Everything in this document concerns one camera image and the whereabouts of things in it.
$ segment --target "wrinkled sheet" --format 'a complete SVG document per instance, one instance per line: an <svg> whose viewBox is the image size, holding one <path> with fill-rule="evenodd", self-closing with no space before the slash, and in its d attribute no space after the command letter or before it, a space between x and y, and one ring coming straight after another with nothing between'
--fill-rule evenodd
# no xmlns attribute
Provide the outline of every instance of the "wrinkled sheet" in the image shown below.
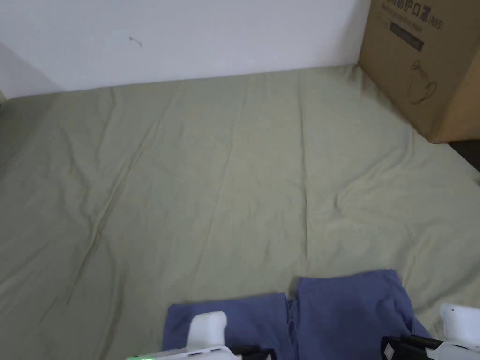
<svg viewBox="0 0 480 360"><path fill-rule="evenodd" d="M355 66L11 100L0 113L0 348L123 359L172 303L400 275L427 329L480 306L479 174Z"/></svg>

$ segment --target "blue cloth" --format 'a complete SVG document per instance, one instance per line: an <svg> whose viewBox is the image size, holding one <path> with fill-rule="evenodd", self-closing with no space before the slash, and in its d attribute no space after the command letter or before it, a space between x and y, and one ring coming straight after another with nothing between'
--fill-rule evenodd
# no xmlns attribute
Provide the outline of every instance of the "blue cloth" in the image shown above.
<svg viewBox="0 0 480 360"><path fill-rule="evenodd" d="M381 359L383 336L430 337L393 270L330 279L301 278L297 325L301 360Z"/></svg>
<svg viewBox="0 0 480 360"><path fill-rule="evenodd" d="M330 279L300 278L297 297L285 294L172 305L163 350L185 347L190 322L203 312L227 315L228 347L273 348L279 360L381 359L382 336L429 337L415 318L393 270Z"/></svg>
<svg viewBox="0 0 480 360"><path fill-rule="evenodd" d="M203 312L227 315L225 345L258 345L275 350L279 360L294 358L288 333L288 302L284 293L253 298L171 305L163 330L163 350L187 345L190 322Z"/></svg>

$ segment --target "white wall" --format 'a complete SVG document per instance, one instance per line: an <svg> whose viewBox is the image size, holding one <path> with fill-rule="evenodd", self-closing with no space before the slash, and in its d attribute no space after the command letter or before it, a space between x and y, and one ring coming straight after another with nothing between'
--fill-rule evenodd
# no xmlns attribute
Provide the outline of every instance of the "white wall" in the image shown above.
<svg viewBox="0 0 480 360"><path fill-rule="evenodd" d="M354 63L369 3L0 0L0 89L10 98Z"/></svg>

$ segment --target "mattress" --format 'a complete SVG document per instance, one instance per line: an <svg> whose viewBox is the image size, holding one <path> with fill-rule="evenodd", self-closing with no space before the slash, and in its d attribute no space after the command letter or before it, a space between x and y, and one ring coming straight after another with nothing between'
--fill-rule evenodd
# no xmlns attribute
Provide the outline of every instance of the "mattress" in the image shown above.
<svg viewBox="0 0 480 360"><path fill-rule="evenodd" d="M158 351L167 307L392 268L434 336L480 307L480 175L356 66L127 85L0 113L0 348Z"/></svg>

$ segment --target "cardboard box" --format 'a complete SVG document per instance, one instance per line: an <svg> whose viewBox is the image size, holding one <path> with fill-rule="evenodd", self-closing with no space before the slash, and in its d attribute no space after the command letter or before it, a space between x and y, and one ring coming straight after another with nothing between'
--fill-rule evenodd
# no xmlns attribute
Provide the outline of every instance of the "cardboard box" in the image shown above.
<svg viewBox="0 0 480 360"><path fill-rule="evenodd" d="M427 140L480 139L480 0L372 0L359 64Z"/></svg>

